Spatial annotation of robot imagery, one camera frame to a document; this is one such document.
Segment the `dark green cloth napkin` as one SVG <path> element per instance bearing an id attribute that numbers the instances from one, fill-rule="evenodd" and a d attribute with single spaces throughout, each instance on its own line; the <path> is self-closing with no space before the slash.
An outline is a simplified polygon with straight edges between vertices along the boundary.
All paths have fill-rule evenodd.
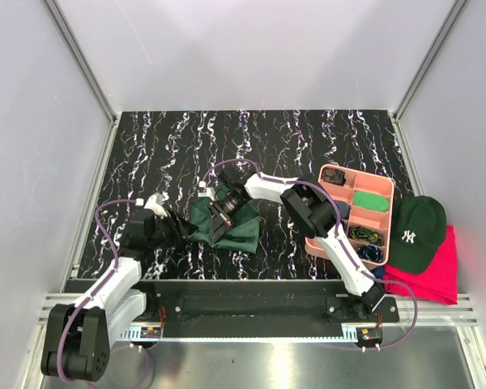
<path id="1" fill-rule="evenodd" d="M 189 222 L 198 230 L 191 236 L 192 242 L 205 243 L 220 250 L 242 251 L 256 254 L 260 237 L 260 214 L 252 204 L 245 204 L 232 218 L 233 227 L 216 243 L 211 240 L 211 214 L 208 209 L 209 198 L 197 198 L 190 204 Z"/>

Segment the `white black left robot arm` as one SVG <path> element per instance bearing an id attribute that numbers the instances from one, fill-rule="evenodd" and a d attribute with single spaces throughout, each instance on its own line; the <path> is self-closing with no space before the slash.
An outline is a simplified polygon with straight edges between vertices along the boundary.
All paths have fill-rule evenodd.
<path id="1" fill-rule="evenodd" d="M 101 379 L 114 343 L 130 324 L 161 315 L 155 287 L 141 283 L 159 248 L 198 231 L 171 209 L 143 208 L 127 221 L 106 272 L 83 295 L 49 312 L 40 371 L 64 382 Z"/>

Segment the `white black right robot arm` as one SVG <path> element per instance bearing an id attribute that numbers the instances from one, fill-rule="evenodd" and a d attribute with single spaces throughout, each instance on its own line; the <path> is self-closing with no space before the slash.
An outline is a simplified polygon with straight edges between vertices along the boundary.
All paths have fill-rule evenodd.
<path id="1" fill-rule="evenodd" d="M 233 228 L 234 216 L 249 201 L 281 203 L 294 225 L 306 237 L 315 240 L 334 264 L 352 299 L 354 316 L 366 322 L 379 314 L 385 288 L 353 249 L 337 203 L 316 181 L 261 172 L 243 174 L 233 168 L 222 170 L 219 180 L 228 188 L 222 199 L 217 199 L 215 191 L 205 182 L 201 183 L 203 193 L 211 198 L 208 210 L 213 242 Z"/>

